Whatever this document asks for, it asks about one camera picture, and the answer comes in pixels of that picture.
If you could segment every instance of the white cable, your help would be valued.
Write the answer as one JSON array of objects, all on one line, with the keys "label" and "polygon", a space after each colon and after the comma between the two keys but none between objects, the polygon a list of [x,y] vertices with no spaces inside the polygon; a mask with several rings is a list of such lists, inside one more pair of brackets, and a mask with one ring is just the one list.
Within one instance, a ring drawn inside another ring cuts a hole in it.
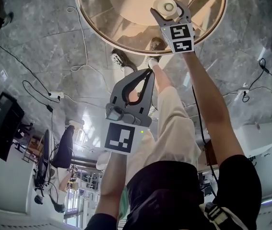
[{"label": "white cable", "polygon": [[83,68],[83,67],[89,67],[89,68],[91,68],[92,70],[94,70],[94,71],[96,71],[97,73],[99,73],[99,74],[102,75],[103,80],[104,80],[105,85],[106,85],[107,92],[108,92],[109,94],[111,94],[111,92],[110,92],[109,89],[108,89],[107,82],[106,82],[106,80],[105,80],[104,75],[103,75],[100,71],[96,70],[95,68],[93,68],[92,66],[90,66],[90,65],[88,64],[88,50],[87,50],[87,45],[86,45],[86,41],[85,41],[85,38],[84,38],[83,27],[82,27],[82,23],[81,23],[81,20],[80,20],[79,12],[78,12],[78,10],[77,10],[75,7],[73,7],[73,6],[69,6],[69,7],[67,8],[67,12],[68,12],[68,13],[73,13],[74,11],[77,12],[79,26],[80,26],[81,32],[82,32],[82,34],[83,34],[83,45],[84,45],[84,52],[85,52],[85,55],[86,55],[86,63],[84,63],[83,65],[75,65],[75,66],[72,66],[72,67],[71,67],[71,71],[72,71],[72,72],[78,72],[78,71],[79,71],[81,68]]},{"label": "white cable", "polygon": [[101,106],[98,106],[98,105],[94,105],[92,103],[89,103],[89,102],[77,102],[75,101],[74,99],[72,99],[70,96],[68,96],[67,94],[64,94],[64,96],[68,97],[71,101],[77,103],[77,104],[87,104],[87,105],[91,105],[91,106],[94,106],[94,107],[98,107],[98,108],[101,108],[101,109],[105,109],[105,107],[101,107]]}]

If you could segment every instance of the black t-shirt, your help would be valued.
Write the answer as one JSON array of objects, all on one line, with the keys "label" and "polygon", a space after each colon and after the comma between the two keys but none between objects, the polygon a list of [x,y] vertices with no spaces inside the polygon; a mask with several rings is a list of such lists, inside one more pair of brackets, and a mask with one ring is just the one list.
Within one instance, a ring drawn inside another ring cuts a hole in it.
[{"label": "black t-shirt", "polygon": [[[193,165],[155,162],[136,173],[127,188],[130,214],[124,230],[215,229],[199,208],[204,203],[204,195]],[[213,203],[230,209],[249,230],[256,229],[261,185],[253,164],[245,156],[236,155],[221,164],[218,193]],[[117,220],[96,214],[86,229],[115,230]]]}]

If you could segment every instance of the marble floor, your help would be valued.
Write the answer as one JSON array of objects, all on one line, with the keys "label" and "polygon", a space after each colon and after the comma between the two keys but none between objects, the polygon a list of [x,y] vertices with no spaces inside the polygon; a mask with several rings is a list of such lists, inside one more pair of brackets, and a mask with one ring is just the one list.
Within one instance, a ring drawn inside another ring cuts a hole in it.
[{"label": "marble floor", "polygon": [[[110,45],[100,40],[86,23],[80,28],[77,14],[67,13],[74,0],[4,0],[7,12],[14,13],[11,24],[0,31],[0,45],[15,54],[49,91],[63,91],[77,101],[62,99],[51,103],[54,108],[53,131],[56,141],[64,132],[64,123],[69,119],[83,119],[84,132],[78,135],[76,156],[96,159],[99,149],[99,131],[105,118],[104,107],[114,84],[123,77],[122,71],[110,60]],[[102,73],[83,68],[71,72],[71,66],[85,62],[82,32],[88,47],[89,64]],[[207,72],[225,95],[232,125],[238,128],[245,124],[272,122],[272,77],[264,74],[253,86],[257,88],[248,95],[250,101],[242,102],[242,87],[248,87],[261,73],[258,58],[266,58],[266,67],[272,73],[272,0],[228,0],[226,14],[221,25],[204,43],[196,46],[196,53]],[[131,55],[136,63],[143,56]],[[187,70],[178,55],[164,66],[173,85],[186,105],[186,111],[195,123],[196,136],[200,139],[199,118],[189,84],[185,84]],[[25,111],[25,120],[33,122],[39,132],[51,129],[51,114],[45,106],[36,102],[23,88],[28,80],[44,94],[37,80],[12,57],[0,49],[0,93],[14,96]],[[153,103],[156,105],[156,91]],[[157,112],[152,113],[151,131],[156,137]]]}]

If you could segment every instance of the round table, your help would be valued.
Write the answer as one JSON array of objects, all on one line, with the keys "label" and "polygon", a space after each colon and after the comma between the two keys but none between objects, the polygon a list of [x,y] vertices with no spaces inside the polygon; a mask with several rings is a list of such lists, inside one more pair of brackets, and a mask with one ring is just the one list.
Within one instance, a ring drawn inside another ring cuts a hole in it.
[{"label": "round table", "polygon": [[[80,16],[107,43],[139,55],[166,55],[172,51],[150,51],[152,38],[163,38],[150,13],[164,0],[76,0]],[[180,0],[189,7],[195,29],[195,44],[205,40],[220,24],[227,0]],[[177,14],[167,17],[177,19]]]}]

